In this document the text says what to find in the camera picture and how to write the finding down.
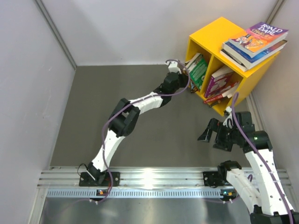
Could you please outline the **green paperback book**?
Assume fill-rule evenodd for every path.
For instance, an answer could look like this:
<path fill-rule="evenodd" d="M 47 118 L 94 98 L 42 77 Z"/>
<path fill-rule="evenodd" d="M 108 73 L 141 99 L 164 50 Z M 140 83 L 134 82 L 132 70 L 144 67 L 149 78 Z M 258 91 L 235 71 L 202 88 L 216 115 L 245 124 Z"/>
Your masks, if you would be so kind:
<path fill-rule="evenodd" d="M 185 65 L 190 73 L 191 80 L 200 82 L 202 88 L 208 66 L 203 54 L 196 53 L 191 60 L 185 63 Z"/>

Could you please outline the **purple paperback book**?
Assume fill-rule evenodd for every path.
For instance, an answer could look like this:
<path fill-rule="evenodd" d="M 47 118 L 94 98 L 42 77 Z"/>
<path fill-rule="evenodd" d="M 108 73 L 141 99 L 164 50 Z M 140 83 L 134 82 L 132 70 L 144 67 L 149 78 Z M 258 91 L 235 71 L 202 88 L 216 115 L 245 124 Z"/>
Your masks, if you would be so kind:
<path fill-rule="evenodd" d="M 226 86 L 233 73 L 234 71 L 225 65 L 214 72 L 211 75 L 208 87 L 206 89 L 206 92 L 204 93 L 204 97 L 210 98 L 211 96 L 221 91 Z"/>

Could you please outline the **red 13-Storey Treehouse book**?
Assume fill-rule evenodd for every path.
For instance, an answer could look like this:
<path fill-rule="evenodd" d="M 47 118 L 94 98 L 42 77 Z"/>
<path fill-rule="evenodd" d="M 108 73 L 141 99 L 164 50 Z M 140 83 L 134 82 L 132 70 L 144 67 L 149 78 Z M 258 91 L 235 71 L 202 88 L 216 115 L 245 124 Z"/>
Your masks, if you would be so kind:
<path fill-rule="evenodd" d="M 207 100 L 204 101 L 204 104 L 211 104 L 214 101 L 220 100 L 220 99 L 227 99 L 227 98 L 231 98 L 234 94 L 234 92 L 237 90 L 238 86 L 239 86 L 239 82 L 230 84 L 229 86 L 227 86 L 225 89 L 223 89 L 220 93 L 218 93 L 215 96 L 212 96 L 210 98 L 208 98 Z"/>

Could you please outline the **aluminium mounting rail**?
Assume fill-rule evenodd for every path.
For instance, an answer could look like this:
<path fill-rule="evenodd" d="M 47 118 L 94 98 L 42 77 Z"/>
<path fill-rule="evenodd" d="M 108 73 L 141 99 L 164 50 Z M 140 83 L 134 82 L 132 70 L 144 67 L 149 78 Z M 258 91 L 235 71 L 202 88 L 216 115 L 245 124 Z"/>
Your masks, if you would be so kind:
<path fill-rule="evenodd" d="M 127 189 L 166 189 L 199 188 L 204 186 L 203 173 L 217 171 L 217 168 L 141 168 L 114 167 L 112 172 L 120 172 L 118 188 Z M 52 167 L 41 172 L 37 186 L 70 188 L 79 186 L 79 174 L 84 168 Z"/>

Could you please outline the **blue orange paperback book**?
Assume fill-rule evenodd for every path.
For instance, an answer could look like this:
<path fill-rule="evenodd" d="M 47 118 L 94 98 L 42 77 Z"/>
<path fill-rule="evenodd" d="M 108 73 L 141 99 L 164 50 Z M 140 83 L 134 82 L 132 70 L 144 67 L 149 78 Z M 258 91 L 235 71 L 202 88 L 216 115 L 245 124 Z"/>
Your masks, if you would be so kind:
<path fill-rule="evenodd" d="M 241 62 L 248 70 L 250 70 L 273 54 L 279 52 L 287 44 L 287 40 L 281 40 L 280 42 L 255 55 L 254 57 L 250 57 L 248 54 L 246 54 L 244 51 L 237 48 L 230 42 L 225 42 L 225 44 L 229 45 L 235 50 L 234 53 L 229 54 L 237 61 Z"/>

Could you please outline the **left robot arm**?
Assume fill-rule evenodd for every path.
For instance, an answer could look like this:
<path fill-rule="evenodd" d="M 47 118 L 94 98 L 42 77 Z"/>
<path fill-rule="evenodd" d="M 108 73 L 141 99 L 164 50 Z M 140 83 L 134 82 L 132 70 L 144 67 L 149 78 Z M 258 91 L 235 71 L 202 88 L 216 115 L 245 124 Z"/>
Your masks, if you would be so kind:
<path fill-rule="evenodd" d="M 116 149 L 122 140 L 133 132 L 139 116 L 168 104 L 172 96 L 179 94 L 177 90 L 188 87 L 190 80 L 189 73 L 169 72 L 164 81 L 150 94 L 134 100 L 122 98 L 119 101 L 103 127 L 102 134 L 105 131 L 107 134 L 106 137 L 102 137 L 102 146 L 86 169 L 93 184 L 104 183 L 106 172 Z"/>

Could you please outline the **Roald Dahl Charlie book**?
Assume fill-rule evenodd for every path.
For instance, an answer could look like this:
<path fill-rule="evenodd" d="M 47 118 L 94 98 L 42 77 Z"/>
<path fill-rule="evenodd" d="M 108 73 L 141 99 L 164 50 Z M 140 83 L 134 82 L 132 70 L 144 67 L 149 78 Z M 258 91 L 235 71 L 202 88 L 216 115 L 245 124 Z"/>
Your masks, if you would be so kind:
<path fill-rule="evenodd" d="M 228 39 L 228 42 L 253 58 L 262 51 L 284 40 L 288 32 L 288 29 L 259 22 L 233 35 Z"/>

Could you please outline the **light teal paperback book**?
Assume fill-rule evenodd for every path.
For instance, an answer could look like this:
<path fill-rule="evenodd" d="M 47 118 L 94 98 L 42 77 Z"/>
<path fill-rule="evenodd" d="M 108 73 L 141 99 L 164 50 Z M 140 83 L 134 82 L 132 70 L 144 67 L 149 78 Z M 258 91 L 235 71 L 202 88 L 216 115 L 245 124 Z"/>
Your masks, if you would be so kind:
<path fill-rule="evenodd" d="M 234 53 L 234 49 L 227 44 L 222 44 L 222 49 L 230 54 Z"/>

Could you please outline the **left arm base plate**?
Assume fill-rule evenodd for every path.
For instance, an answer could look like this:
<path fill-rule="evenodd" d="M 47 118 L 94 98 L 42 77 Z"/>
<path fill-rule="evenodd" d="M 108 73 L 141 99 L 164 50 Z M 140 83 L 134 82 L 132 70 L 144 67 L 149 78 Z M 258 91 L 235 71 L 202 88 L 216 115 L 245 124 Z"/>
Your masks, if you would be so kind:
<path fill-rule="evenodd" d="M 120 172 L 111 172 L 113 178 L 113 186 L 117 187 L 120 184 Z M 94 180 L 87 172 L 80 174 L 80 187 L 110 187 L 111 180 L 108 172 L 105 172 L 98 180 Z"/>

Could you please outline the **169-Storey Treehouse book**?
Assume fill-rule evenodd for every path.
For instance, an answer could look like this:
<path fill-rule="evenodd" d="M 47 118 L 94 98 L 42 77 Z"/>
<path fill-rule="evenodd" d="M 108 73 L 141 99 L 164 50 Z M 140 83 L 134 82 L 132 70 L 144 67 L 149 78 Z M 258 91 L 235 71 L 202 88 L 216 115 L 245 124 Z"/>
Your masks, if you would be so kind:
<path fill-rule="evenodd" d="M 196 93 L 198 91 L 200 91 L 201 89 L 201 84 L 200 82 L 194 82 L 194 81 L 190 81 L 189 83 L 189 89 L 190 89 L 190 93 Z"/>

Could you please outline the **dark blue 1984 book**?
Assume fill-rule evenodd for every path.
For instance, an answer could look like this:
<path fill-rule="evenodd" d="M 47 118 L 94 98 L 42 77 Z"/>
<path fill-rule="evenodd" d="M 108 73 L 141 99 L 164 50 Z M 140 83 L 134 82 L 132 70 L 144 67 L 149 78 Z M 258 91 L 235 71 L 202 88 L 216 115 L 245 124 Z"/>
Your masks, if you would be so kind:
<path fill-rule="evenodd" d="M 232 57 L 228 52 L 225 50 L 221 50 L 220 54 L 226 57 L 230 62 L 232 62 L 235 66 L 237 66 L 243 72 L 246 72 L 248 69 L 239 61 L 237 61 L 234 57 Z"/>

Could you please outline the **yellow wooden shelf box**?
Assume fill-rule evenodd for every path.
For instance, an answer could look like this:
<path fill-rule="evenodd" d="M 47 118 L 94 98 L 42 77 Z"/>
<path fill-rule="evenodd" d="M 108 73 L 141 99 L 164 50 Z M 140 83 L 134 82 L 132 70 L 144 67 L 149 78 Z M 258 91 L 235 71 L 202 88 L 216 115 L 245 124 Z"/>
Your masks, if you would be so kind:
<path fill-rule="evenodd" d="M 211 75 L 223 65 L 226 65 L 234 71 L 232 80 L 239 82 L 239 86 L 236 89 L 239 92 L 236 102 L 236 105 L 238 105 L 250 95 L 279 55 L 280 52 L 277 52 L 254 68 L 243 72 L 220 54 L 222 43 L 241 31 L 241 27 L 224 17 L 220 17 L 189 35 L 185 60 L 189 61 L 196 53 L 201 53 L 208 64 L 202 88 L 196 93 L 202 100 L 206 100 L 204 93 L 208 87 Z"/>

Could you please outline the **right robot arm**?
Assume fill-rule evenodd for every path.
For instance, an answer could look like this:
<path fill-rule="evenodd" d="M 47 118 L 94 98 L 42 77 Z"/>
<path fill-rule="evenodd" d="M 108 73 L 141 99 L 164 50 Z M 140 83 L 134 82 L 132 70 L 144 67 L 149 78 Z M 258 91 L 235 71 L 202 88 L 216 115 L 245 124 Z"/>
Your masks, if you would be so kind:
<path fill-rule="evenodd" d="M 294 211 L 283 190 L 274 164 L 272 144 L 265 131 L 256 131 L 250 112 L 231 113 L 225 121 L 210 119 L 198 141 L 209 142 L 216 133 L 213 147 L 226 152 L 238 145 L 248 160 L 257 185 L 254 186 L 236 161 L 222 162 L 211 187 L 231 185 L 247 206 L 252 224 L 297 224 Z"/>

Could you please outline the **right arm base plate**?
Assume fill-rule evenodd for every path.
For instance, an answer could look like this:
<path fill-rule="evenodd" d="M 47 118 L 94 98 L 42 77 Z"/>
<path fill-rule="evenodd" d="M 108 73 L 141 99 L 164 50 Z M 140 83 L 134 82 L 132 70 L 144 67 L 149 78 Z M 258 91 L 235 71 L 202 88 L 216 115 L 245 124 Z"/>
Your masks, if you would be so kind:
<path fill-rule="evenodd" d="M 217 171 L 203 172 L 203 181 L 204 186 L 211 188 L 231 186 L 231 184 L 225 181 Z"/>

